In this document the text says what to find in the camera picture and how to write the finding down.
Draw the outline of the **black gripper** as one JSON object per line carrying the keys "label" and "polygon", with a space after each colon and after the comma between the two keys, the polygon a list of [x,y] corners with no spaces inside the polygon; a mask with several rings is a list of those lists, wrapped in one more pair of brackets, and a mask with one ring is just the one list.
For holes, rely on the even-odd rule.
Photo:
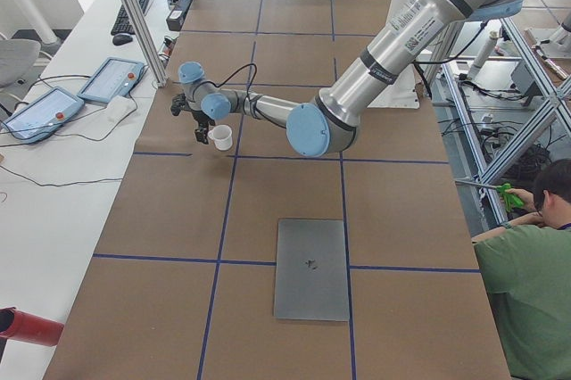
{"label": "black gripper", "polygon": [[196,141],[208,145],[208,128],[212,125],[212,119],[202,111],[192,111],[192,115],[198,127],[194,131]]}

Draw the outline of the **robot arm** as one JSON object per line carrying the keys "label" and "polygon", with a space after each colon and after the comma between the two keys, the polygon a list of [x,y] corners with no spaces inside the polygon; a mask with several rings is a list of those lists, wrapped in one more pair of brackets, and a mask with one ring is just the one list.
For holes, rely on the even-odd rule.
{"label": "robot arm", "polygon": [[407,0],[334,85],[307,103],[224,89],[205,77],[200,63],[185,62],[178,69],[183,91],[173,97],[170,111],[192,114],[201,143],[216,121],[242,113],[284,128],[300,155],[341,152],[356,140],[360,115],[449,24],[510,17],[522,5],[523,0]]}

